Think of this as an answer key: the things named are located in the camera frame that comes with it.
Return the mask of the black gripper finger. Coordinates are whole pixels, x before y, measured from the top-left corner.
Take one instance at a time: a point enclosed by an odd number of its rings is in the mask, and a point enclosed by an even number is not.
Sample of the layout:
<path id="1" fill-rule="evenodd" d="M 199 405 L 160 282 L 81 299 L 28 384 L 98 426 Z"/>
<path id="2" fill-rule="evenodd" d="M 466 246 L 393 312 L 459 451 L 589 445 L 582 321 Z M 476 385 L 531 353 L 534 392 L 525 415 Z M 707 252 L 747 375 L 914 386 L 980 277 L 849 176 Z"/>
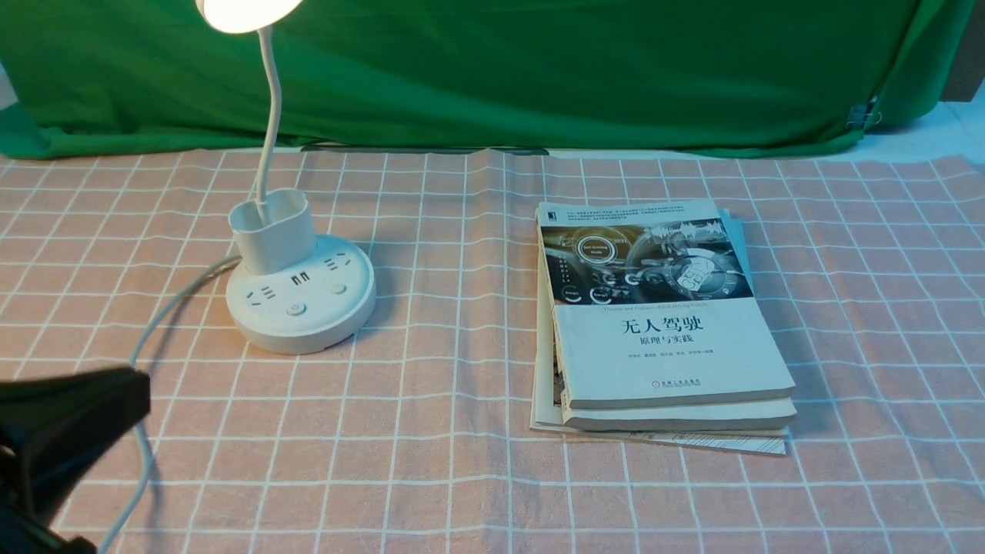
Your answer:
<path id="1" fill-rule="evenodd" d="M 52 522 L 87 472 L 150 414 L 150 376 L 106 367 L 1 385 L 1 550 L 95 553 Z"/>

